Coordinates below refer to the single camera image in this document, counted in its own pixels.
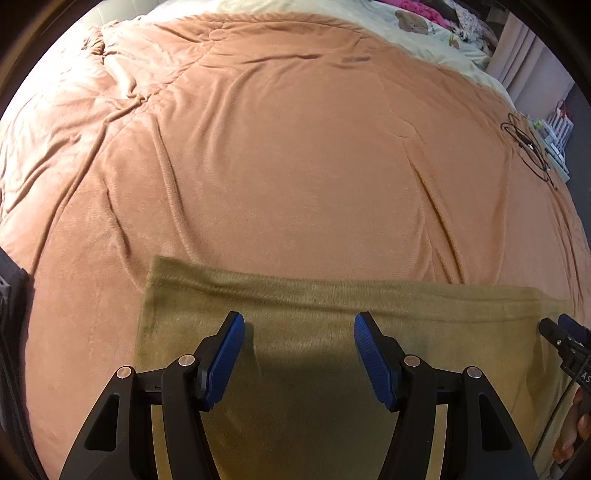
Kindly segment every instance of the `green cloth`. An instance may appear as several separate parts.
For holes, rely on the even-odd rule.
[[[244,315],[244,345],[223,400],[202,414],[222,479],[378,477],[396,415],[376,400],[355,347],[353,319],[363,310],[435,368],[481,367],[530,450],[567,384],[537,324],[571,307],[534,288],[289,280],[160,257],[147,279],[137,371],[192,353],[230,310]],[[438,407],[429,479],[439,478],[444,410]],[[169,479],[161,416],[154,417],[158,470]]]

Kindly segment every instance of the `rivet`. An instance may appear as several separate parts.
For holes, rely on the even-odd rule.
[[[131,368],[130,367],[121,367],[117,370],[117,376],[119,378],[127,378],[131,375]]]
[[[480,378],[482,376],[482,370],[478,367],[468,367],[467,373],[472,378]]]
[[[404,357],[404,363],[409,367],[418,367],[421,364],[421,359],[415,355],[407,355]]]
[[[182,365],[183,367],[188,367],[189,365],[193,365],[195,363],[195,357],[193,355],[183,355],[181,358],[178,359],[178,364]]]

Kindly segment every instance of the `white bedsheet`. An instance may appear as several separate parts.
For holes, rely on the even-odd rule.
[[[456,50],[436,37],[405,32],[398,28],[396,10],[396,7],[372,0],[168,0],[140,19],[161,22],[216,12],[262,14],[290,11],[328,15],[360,25],[401,46],[414,57],[454,69],[470,80],[496,90],[513,106],[501,83],[475,65],[488,58],[485,53],[465,42],[461,42],[460,50]]]

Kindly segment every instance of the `curtain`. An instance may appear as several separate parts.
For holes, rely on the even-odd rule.
[[[519,111],[534,119],[546,118],[574,85],[550,49],[513,14],[486,72],[503,84]]]

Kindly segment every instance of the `human hand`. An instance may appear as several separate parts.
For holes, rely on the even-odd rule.
[[[574,455],[574,443],[577,436],[587,440],[591,435],[591,416],[586,413],[579,418],[579,405],[583,401],[583,389],[579,388],[573,399],[573,406],[564,420],[560,437],[554,445],[552,457],[557,464],[569,460]]]

